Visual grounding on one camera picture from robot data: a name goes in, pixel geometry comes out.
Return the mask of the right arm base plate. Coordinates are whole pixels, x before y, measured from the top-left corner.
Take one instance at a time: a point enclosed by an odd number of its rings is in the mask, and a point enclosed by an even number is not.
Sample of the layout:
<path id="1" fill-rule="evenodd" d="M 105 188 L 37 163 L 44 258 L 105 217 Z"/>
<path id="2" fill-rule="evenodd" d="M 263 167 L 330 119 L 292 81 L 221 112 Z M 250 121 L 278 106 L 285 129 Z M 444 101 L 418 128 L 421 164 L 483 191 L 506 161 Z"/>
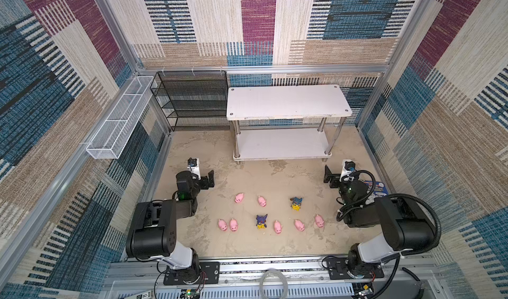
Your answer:
<path id="1" fill-rule="evenodd" d="M 324 257 L 321 264 L 328 271 L 331 280 L 376 280 L 385 277 L 381 264 L 377 263 L 365 263 L 357 259 L 349 263 L 347 257 L 330 255 Z"/>

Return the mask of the purple yellow toy figure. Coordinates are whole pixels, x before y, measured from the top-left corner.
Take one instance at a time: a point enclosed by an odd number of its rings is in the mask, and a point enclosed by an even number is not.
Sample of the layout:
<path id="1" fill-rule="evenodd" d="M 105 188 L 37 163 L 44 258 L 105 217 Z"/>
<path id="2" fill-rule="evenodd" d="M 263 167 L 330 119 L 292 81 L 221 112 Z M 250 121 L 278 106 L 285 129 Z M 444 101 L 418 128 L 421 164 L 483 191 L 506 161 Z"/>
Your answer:
<path id="1" fill-rule="evenodd" d="M 257 215 L 256 216 L 257 228 L 258 229 L 266 229 L 266 227 L 267 227 L 267 217 L 268 217 L 268 214 Z"/>

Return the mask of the blue yellow toy figure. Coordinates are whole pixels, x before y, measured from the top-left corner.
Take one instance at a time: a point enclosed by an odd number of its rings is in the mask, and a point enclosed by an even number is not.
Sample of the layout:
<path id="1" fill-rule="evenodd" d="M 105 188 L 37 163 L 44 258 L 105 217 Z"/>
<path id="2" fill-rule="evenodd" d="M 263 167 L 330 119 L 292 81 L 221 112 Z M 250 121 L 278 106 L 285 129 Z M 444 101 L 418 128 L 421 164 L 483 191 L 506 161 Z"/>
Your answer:
<path id="1" fill-rule="evenodd" d="M 290 201 L 292 203 L 291 204 L 292 210 L 299 211 L 302 206 L 303 198 L 293 197 L 293 198 L 290 198 Z"/>

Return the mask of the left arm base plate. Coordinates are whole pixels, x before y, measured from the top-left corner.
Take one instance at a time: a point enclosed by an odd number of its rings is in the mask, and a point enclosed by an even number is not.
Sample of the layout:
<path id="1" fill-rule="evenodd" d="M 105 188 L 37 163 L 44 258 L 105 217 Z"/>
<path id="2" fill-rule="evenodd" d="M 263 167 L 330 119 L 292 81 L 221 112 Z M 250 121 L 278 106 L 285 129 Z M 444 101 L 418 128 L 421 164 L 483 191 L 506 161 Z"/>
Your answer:
<path id="1" fill-rule="evenodd" d="M 190 285 L 197 286 L 204 283 L 218 284 L 220 275 L 220 263 L 210 261 L 200 263 L 199 266 L 192 266 L 188 269 L 171 270 L 167 269 L 164 275 L 164 286 Z"/>

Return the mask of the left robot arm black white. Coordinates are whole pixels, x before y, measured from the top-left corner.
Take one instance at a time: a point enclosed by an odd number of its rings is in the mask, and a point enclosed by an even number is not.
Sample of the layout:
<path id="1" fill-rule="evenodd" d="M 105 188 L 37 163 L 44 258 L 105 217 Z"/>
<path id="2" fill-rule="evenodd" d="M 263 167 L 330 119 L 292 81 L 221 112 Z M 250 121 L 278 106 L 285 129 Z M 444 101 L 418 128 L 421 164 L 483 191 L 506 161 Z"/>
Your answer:
<path id="1" fill-rule="evenodd" d="M 177 221 L 193 217 L 197 195 L 214 187 L 214 172 L 198 176 L 188 170 L 176 175 L 177 191 L 170 200 L 152 200 L 136 205 L 128 231 L 126 254 L 139 262 L 155 261 L 165 266 L 164 285 L 217 284 L 220 264 L 201 263 L 197 252 L 177 240 Z"/>

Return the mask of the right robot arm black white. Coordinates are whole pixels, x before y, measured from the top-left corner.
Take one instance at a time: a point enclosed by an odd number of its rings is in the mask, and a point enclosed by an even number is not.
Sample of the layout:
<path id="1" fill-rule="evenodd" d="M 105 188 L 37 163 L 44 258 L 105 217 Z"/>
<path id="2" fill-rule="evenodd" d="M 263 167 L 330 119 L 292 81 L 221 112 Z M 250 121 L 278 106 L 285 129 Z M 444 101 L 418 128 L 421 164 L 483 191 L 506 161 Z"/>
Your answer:
<path id="1" fill-rule="evenodd" d="M 324 268 L 332 280 L 383 277 L 382 264 L 426 253 L 439 245 L 442 225 L 422 199 L 393 193 L 377 196 L 374 175 L 345 160 L 341 173 L 324 169 L 324 183 L 339 192 L 337 222 L 349 228 L 381 227 L 381 234 L 351 246 L 346 256 L 327 256 Z"/>

